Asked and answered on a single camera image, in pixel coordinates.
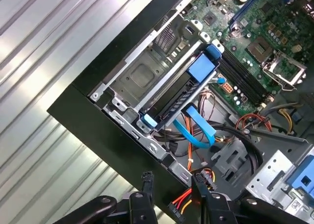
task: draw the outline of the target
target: label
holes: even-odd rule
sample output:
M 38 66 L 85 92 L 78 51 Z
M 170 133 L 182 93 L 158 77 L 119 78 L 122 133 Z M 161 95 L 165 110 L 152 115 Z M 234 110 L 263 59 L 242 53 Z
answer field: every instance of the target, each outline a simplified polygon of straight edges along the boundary
M 302 208 L 303 202 L 299 198 L 295 198 L 291 204 L 286 208 L 286 212 L 290 213 L 291 215 L 294 215 L 299 212 L 299 210 Z

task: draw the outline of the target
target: green circuit board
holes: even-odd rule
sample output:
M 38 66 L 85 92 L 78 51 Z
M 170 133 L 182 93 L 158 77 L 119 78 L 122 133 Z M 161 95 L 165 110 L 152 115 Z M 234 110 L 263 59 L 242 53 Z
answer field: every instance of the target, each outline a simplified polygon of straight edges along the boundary
M 223 45 L 232 51 L 256 80 L 268 92 L 276 95 L 281 86 L 262 71 L 262 57 L 258 56 L 254 48 L 257 49 L 259 41 L 263 40 L 272 50 L 280 50 L 306 65 L 313 50 L 313 22 L 297 2 L 286 5 L 282 0 L 254 0 L 250 8 L 237 20 L 239 29 L 232 31 L 232 18 L 243 4 L 239 4 L 238 0 L 227 0 L 223 4 L 218 1 L 195 0 L 192 2 L 193 9 L 186 17 L 189 20 L 201 21 L 203 31 L 209 34 L 212 40 L 223 41 Z M 301 51 L 293 51 L 295 48 L 301 48 Z M 290 79 L 298 68 L 288 62 L 282 62 L 276 71 L 277 74 Z M 258 108 L 250 101 L 236 105 L 233 100 L 236 92 L 229 94 L 219 86 L 214 88 L 240 115 L 254 112 Z

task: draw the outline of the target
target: corrugated metal surface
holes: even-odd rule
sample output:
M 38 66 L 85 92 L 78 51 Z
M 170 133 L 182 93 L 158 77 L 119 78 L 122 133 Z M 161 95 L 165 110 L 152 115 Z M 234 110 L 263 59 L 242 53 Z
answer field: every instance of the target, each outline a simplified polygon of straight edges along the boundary
M 150 1 L 0 0 L 2 224 L 52 223 L 133 189 L 46 110 Z

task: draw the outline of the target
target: black chassis frame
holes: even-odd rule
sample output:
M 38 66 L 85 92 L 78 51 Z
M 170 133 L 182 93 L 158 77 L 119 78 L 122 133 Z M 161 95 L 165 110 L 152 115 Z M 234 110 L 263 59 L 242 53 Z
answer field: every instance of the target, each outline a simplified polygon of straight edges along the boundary
M 155 174 L 155 204 L 173 217 L 167 205 L 185 189 L 160 161 L 153 158 L 109 116 L 96 107 L 88 94 L 116 65 L 158 25 L 181 0 L 152 0 L 142 12 L 86 67 L 48 112 L 138 190 L 145 171 Z M 187 223 L 197 217 L 188 208 Z

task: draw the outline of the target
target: ram slot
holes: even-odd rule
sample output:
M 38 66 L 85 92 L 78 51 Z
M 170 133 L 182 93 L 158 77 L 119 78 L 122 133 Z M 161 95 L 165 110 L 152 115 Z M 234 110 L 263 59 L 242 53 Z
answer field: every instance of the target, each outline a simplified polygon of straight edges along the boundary
M 242 65 L 241 62 L 236 59 L 236 57 L 225 48 L 225 52 L 223 53 L 223 59 L 227 61 L 231 66 L 233 66 L 237 72 L 240 73 L 241 76 L 246 80 L 246 82 L 254 88 L 255 92 L 260 96 L 268 96 L 268 91 L 257 81 L 257 79 L 252 76 L 252 74 Z
M 255 105 L 260 104 L 262 97 L 258 95 L 254 89 L 245 81 L 245 78 L 243 78 L 243 76 L 241 76 L 225 60 L 220 61 L 219 70 L 228 81 L 238 86 L 238 88 L 247 96 L 250 102 Z

